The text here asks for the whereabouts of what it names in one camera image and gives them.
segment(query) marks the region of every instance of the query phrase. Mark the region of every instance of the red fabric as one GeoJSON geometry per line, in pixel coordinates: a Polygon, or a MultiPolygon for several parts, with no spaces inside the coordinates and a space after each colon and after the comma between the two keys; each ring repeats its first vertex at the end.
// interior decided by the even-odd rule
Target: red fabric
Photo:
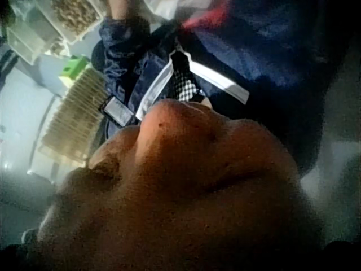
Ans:
{"type": "Polygon", "coordinates": [[[213,10],[203,14],[200,18],[189,19],[183,23],[183,27],[191,29],[194,27],[217,28],[222,25],[228,15],[228,3],[230,0],[221,0],[220,4],[213,10]]]}

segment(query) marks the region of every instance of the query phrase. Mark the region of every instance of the checkered fabric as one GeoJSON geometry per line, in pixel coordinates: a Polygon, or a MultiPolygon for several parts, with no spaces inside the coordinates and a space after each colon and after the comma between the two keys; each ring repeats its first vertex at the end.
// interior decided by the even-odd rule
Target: checkered fabric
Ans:
{"type": "Polygon", "coordinates": [[[189,102],[195,96],[205,97],[205,93],[198,87],[194,75],[190,71],[188,58],[181,52],[172,56],[174,74],[172,78],[172,92],[168,98],[181,102],[189,102]]]}

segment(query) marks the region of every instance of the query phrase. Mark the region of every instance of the hand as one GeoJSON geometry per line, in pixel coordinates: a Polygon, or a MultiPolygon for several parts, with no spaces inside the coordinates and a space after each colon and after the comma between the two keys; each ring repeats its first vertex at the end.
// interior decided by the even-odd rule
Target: hand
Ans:
{"type": "Polygon", "coordinates": [[[108,14],[114,20],[125,20],[129,17],[129,0],[108,0],[108,14]]]}

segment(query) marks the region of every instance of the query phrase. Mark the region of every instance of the navy jacket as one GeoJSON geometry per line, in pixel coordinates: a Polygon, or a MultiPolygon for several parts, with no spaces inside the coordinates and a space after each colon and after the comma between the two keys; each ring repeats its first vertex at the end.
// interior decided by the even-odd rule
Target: navy jacket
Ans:
{"type": "MultiPolygon", "coordinates": [[[[325,44],[315,34],[322,14],[319,4],[230,2],[228,18],[216,29],[184,30],[171,21],[150,35],[149,25],[140,19],[107,18],[100,30],[106,89],[133,113],[124,125],[139,123],[170,91],[170,55],[177,39],[213,108],[267,127],[305,174],[317,159],[323,97],[338,63],[320,54],[325,44]]],[[[109,137],[117,131],[108,125],[109,137]]]]}

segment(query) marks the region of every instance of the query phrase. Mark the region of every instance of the person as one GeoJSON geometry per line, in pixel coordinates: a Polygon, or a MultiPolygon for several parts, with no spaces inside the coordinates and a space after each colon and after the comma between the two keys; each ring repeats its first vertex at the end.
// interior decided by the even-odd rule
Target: person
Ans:
{"type": "Polygon", "coordinates": [[[317,93],[310,112],[305,104],[292,107],[309,98],[303,92],[311,90],[301,86],[316,83],[304,69],[311,73],[325,65],[292,56],[305,49],[287,42],[294,29],[274,33],[275,39],[269,24],[252,33],[246,25],[256,29],[257,22],[245,15],[259,6],[232,8],[240,2],[227,2],[228,15],[214,28],[196,23],[200,29],[183,33],[170,23],[149,36],[144,22],[132,17],[131,2],[110,0],[111,18],[100,31],[106,88],[133,115],[117,133],[113,129],[86,168],[58,187],[36,242],[25,250],[25,261],[17,261],[21,268],[324,267],[315,261],[321,226],[300,187],[308,167],[302,158],[310,153],[298,148],[310,130],[307,121],[298,122],[305,116],[293,124],[287,113],[320,110],[317,93]],[[273,62],[269,52],[278,52],[273,62]],[[290,130],[296,126],[306,129],[303,139],[290,130]]]}

